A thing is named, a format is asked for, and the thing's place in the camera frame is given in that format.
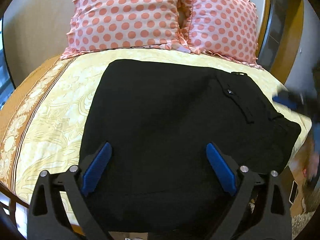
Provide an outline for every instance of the black trousers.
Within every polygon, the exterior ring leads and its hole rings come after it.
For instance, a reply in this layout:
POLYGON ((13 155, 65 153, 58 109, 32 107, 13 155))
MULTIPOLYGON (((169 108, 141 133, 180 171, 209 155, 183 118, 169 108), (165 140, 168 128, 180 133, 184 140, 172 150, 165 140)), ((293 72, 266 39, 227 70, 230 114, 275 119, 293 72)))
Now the black trousers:
POLYGON ((206 145, 214 142, 253 171, 281 172, 300 132, 246 74, 116 60, 84 128, 80 161, 103 141, 113 147, 87 205, 106 231, 165 231, 218 219, 228 195, 206 145))

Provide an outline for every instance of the person's hand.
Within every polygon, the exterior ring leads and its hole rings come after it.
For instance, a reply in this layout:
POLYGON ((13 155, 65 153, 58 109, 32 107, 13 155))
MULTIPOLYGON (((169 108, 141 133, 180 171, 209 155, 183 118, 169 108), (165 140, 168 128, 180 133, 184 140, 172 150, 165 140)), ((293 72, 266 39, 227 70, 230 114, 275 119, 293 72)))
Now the person's hand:
POLYGON ((313 177, 317 175, 318 166, 319 166, 319 157, 320 155, 318 153, 313 152, 310 154, 308 167, 307 167, 308 180, 311 180, 313 177))

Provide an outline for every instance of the pink polka dot pillow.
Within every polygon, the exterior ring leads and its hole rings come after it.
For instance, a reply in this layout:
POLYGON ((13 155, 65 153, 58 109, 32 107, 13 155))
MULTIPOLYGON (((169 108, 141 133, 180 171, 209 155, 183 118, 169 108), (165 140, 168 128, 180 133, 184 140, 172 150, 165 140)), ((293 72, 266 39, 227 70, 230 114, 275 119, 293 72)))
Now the pink polka dot pillow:
POLYGON ((257 14, 249 0, 181 0, 186 13, 182 44, 191 52, 256 64, 257 14))
POLYGON ((75 15, 61 59, 128 47, 179 45, 178 0, 74 0, 75 15))

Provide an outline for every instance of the patterned bedspread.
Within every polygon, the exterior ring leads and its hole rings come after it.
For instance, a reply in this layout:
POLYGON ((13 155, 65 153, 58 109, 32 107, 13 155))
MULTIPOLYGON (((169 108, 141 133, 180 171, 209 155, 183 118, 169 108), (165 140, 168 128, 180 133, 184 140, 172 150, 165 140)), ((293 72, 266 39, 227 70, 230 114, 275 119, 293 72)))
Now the patterned bedspread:
MULTIPOLYGON (((270 101, 283 87, 267 71, 173 50, 116 49, 62 61, 53 58, 17 88, 0 112, 0 120, 5 121, 0 126, 0 182, 30 203, 41 170, 57 173, 78 164, 84 124, 100 78, 110 62, 124 58, 245 72, 270 101)), ((274 106, 301 126, 291 161, 305 141, 311 121, 284 106, 274 106)), ((62 198, 71 223, 77 224, 66 194, 62 198)))

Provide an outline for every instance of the brown bedspread border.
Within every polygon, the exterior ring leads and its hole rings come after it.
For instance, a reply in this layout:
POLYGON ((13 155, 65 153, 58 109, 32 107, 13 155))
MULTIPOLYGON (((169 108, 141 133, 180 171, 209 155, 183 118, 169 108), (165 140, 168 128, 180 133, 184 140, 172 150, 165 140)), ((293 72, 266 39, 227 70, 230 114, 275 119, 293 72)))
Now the brown bedspread border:
POLYGON ((45 61, 14 91, 0 111, 0 182, 15 194, 16 167, 23 138, 41 102, 76 58, 45 61))

